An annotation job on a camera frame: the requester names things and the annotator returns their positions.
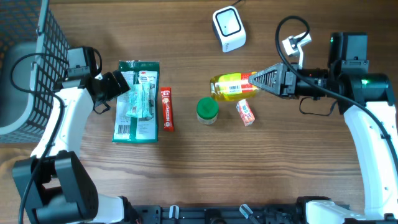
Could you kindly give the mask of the red white juice carton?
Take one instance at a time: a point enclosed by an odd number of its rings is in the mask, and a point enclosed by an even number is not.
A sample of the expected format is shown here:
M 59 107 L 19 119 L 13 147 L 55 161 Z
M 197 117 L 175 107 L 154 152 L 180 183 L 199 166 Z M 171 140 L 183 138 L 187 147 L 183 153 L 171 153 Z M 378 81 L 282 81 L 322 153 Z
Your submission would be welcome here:
M 238 101 L 236 109 L 245 126 L 249 126 L 255 121 L 254 114 L 246 99 Z

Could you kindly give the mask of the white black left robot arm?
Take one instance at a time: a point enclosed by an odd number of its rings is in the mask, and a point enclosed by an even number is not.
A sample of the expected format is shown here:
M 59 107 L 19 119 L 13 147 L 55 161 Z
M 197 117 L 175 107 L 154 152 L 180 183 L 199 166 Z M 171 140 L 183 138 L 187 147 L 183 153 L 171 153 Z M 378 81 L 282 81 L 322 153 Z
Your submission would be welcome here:
M 19 223 L 24 217 L 31 223 L 121 223 L 128 219 L 127 199 L 99 194 L 79 159 L 90 113 L 128 90 L 118 70 L 100 79 L 87 74 L 57 82 L 42 139 L 30 158 L 17 161 L 12 169 L 21 196 Z

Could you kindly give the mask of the green lid round container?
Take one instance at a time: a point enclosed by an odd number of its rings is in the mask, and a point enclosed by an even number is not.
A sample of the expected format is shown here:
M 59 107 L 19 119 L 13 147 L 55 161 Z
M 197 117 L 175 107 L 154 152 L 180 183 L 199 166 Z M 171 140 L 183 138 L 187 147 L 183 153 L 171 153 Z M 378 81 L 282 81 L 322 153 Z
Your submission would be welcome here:
M 218 112 L 218 103 L 211 97 L 202 98 L 197 104 L 197 119 L 201 124 L 213 124 L 217 120 Z

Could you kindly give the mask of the yellow oil bottle silver cap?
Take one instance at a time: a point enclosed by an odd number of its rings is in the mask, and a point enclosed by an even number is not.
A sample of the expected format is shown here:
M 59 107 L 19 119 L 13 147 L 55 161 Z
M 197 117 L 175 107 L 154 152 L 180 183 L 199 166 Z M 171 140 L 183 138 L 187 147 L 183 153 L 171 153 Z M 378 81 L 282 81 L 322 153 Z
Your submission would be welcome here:
M 227 73 L 210 80 L 211 97 L 216 101 L 239 101 L 254 97 L 259 88 L 249 83 L 249 77 L 256 72 Z

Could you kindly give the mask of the teal snack bar wrapper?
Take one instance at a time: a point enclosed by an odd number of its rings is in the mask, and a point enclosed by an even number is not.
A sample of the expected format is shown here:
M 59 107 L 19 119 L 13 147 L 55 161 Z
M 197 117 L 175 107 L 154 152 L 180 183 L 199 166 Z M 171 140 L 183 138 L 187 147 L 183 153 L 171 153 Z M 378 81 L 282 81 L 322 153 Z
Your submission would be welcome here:
M 150 83 L 132 84 L 129 87 L 129 105 L 126 116 L 137 119 L 151 119 Z

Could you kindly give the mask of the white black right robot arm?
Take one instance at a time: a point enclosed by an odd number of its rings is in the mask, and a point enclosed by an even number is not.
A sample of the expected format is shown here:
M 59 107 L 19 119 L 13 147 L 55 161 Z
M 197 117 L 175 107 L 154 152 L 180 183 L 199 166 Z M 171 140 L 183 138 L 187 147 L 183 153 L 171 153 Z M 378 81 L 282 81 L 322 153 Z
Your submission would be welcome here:
M 366 223 L 397 222 L 396 100 L 383 73 L 369 73 L 365 33 L 335 32 L 328 67 L 303 67 L 308 34 L 283 40 L 288 56 L 299 63 L 275 64 L 251 75 L 248 82 L 280 98 L 334 98 L 352 135 L 364 184 Z

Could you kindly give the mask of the red Nescafe coffee stick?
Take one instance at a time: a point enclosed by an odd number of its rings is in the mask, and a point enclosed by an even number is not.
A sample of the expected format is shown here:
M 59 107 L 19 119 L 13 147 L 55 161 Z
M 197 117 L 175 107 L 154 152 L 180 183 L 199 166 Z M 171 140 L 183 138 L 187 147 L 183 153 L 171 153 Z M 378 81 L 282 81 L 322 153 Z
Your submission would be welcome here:
M 172 114 L 172 99 L 171 99 L 171 87 L 161 87 L 160 94 L 162 98 L 162 112 L 164 119 L 164 130 L 174 131 L 174 121 Z

